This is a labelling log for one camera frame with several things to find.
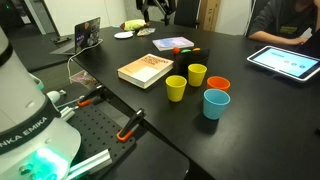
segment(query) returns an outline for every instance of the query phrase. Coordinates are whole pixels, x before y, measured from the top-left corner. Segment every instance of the white plate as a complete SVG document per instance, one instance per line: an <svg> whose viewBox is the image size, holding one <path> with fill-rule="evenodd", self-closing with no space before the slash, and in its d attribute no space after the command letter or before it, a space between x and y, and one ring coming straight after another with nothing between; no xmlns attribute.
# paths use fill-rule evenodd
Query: white plate
<svg viewBox="0 0 320 180"><path fill-rule="evenodd" d="M114 35L114 37L118 38L118 39L125 39L125 38L129 38L132 36L133 36L132 32L121 32L121 33L117 33Z"/></svg>

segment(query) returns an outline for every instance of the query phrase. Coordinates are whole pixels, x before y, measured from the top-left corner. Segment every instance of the blue cup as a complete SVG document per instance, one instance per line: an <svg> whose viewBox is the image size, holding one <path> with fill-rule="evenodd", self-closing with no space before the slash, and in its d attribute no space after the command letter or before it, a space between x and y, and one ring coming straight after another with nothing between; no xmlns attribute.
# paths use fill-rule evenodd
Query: blue cup
<svg viewBox="0 0 320 180"><path fill-rule="evenodd" d="M203 96L203 114L211 120L219 119L230 102L230 96L219 89L207 89Z"/></svg>

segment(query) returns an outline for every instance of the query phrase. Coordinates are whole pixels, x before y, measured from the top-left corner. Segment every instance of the perforated plate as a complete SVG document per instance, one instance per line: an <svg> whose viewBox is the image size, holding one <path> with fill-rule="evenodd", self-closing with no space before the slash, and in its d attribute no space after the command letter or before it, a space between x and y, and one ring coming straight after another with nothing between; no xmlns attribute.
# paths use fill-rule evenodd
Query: perforated plate
<svg viewBox="0 0 320 180"><path fill-rule="evenodd" d="M125 143L119 142L116 135L122 127L97 107L88 105L75 112L76 114L68 122L80 132L81 146L73 164L108 149L112 164L98 172L106 173L135 145L134 137L129 138Z"/></svg>

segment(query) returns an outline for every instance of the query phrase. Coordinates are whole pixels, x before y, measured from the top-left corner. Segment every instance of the person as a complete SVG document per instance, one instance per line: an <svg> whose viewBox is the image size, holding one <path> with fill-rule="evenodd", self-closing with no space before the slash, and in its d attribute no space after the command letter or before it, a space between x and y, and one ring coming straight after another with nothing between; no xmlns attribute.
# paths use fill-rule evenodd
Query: person
<svg viewBox="0 0 320 180"><path fill-rule="evenodd" d="M254 19L248 37L273 44L301 45L301 35L320 27L320 0L270 0Z"/></svg>

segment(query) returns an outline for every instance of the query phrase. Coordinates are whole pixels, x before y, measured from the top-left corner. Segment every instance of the book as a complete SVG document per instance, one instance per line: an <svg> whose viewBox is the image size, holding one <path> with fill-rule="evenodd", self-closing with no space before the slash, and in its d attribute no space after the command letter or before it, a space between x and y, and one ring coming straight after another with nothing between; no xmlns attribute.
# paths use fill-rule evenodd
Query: book
<svg viewBox="0 0 320 180"><path fill-rule="evenodd" d="M119 78L146 89L173 68L173 61L147 54L118 69Z"/></svg>
<svg viewBox="0 0 320 180"><path fill-rule="evenodd" d="M185 48L193 47L194 43L184 37L173 37L153 40L153 44L159 49L159 51L170 50L174 47Z"/></svg>

